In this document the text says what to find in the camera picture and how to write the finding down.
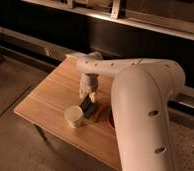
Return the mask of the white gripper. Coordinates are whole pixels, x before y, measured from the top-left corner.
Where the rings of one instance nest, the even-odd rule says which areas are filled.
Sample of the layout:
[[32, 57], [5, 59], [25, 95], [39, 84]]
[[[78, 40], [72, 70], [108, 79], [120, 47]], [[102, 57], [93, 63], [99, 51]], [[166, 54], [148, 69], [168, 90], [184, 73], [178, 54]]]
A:
[[92, 103], [96, 102], [96, 90], [98, 88], [97, 74], [82, 74], [80, 79], [79, 97], [85, 99], [87, 93]]

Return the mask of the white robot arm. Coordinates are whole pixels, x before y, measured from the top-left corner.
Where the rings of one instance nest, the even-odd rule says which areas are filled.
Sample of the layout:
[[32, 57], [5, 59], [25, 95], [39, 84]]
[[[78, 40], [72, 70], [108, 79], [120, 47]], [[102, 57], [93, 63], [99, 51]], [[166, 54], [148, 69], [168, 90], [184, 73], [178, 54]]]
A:
[[177, 171], [167, 104], [185, 86], [185, 73], [173, 60], [102, 60], [84, 55], [76, 66], [86, 93], [90, 74], [113, 78], [111, 107], [122, 171]]

